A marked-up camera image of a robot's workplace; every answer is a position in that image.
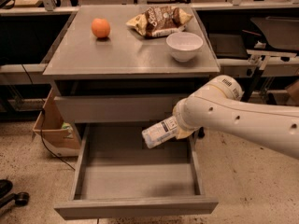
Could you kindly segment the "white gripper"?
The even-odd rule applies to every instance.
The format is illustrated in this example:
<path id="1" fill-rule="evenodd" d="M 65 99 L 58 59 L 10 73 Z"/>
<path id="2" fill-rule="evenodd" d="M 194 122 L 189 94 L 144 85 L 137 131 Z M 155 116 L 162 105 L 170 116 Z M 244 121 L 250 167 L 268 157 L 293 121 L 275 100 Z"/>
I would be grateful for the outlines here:
<path id="1" fill-rule="evenodd" d="M 198 126 L 192 126 L 187 123 L 187 111 L 185 110 L 186 101 L 186 98 L 178 101 L 173 108 L 173 116 L 176 118 L 178 124 L 177 132 L 175 135 L 177 139 L 184 139 L 186 137 L 189 137 L 193 132 L 199 129 Z"/>

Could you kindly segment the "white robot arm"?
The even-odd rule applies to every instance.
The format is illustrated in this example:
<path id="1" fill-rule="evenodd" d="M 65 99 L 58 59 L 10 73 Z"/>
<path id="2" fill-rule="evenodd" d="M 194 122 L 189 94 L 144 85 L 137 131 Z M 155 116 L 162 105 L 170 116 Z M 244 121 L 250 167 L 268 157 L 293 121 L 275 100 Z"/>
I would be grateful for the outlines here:
<path id="1" fill-rule="evenodd" d="M 205 127 L 299 159 L 299 108 L 245 103 L 241 94 L 235 79 L 221 75 L 180 100 L 173 110 L 177 138 Z"/>

